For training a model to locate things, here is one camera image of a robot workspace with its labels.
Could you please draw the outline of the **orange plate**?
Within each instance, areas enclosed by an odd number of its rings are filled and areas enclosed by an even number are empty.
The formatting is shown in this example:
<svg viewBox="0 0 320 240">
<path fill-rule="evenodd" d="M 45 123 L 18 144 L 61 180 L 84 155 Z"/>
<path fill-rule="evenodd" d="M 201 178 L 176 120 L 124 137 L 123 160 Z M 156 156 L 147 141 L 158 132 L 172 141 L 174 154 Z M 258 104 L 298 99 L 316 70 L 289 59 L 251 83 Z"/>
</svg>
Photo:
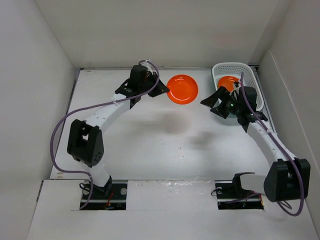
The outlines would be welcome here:
<svg viewBox="0 0 320 240">
<path fill-rule="evenodd" d="M 234 76 L 223 76 L 218 80 L 217 86 L 225 87 L 229 92 L 231 92 L 234 89 L 234 83 L 239 82 L 239 78 Z"/>
<path fill-rule="evenodd" d="M 169 89 L 168 98 L 178 105 L 192 103 L 199 93 L 199 87 L 195 79 L 186 74 L 178 74 L 171 77 L 166 87 Z"/>
</svg>

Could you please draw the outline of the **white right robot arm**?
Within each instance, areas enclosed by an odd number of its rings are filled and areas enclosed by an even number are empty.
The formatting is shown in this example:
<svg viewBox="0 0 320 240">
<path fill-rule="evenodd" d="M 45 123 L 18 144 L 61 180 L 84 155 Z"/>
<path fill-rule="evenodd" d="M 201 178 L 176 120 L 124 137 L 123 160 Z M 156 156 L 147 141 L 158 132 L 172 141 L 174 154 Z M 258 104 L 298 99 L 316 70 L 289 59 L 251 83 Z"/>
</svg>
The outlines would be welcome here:
<svg viewBox="0 0 320 240">
<path fill-rule="evenodd" d="M 230 93 L 220 87 L 200 102 L 224 119 L 234 115 L 237 122 L 258 145 L 270 169 L 267 175 L 254 172 L 236 173 L 231 191 L 237 197 L 249 192 L 264 194 L 270 202 L 305 199 L 308 196 L 311 166 L 306 159 L 297 158 L 272 131 L 268 118 L 256 109 L 257 92 L 249 86 Z"/>
</svg>

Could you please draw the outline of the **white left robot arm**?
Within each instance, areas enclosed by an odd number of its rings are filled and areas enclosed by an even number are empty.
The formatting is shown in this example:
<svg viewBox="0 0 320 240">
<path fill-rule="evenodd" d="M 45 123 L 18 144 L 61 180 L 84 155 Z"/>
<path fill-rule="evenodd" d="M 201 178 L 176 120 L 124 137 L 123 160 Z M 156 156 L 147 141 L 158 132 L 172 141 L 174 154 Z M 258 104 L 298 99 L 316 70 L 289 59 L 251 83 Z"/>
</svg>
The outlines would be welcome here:
<svg viewBox="0 0 320 240">
<path fill-rule="evenodd" d="M 148 60 L 140 61 L 131 68 L 129 78 L 115 90 L 110 104 L 85 120 L 76 119 L 71 123 L 67 153 L 91 175 L 90 183 L 98 197 L 107 198 L 112 192 L 112 178 L 102 161 L 105 131 L 143 95 L 154 98 L 169 91 L 155 66 Z"/>
</svg>

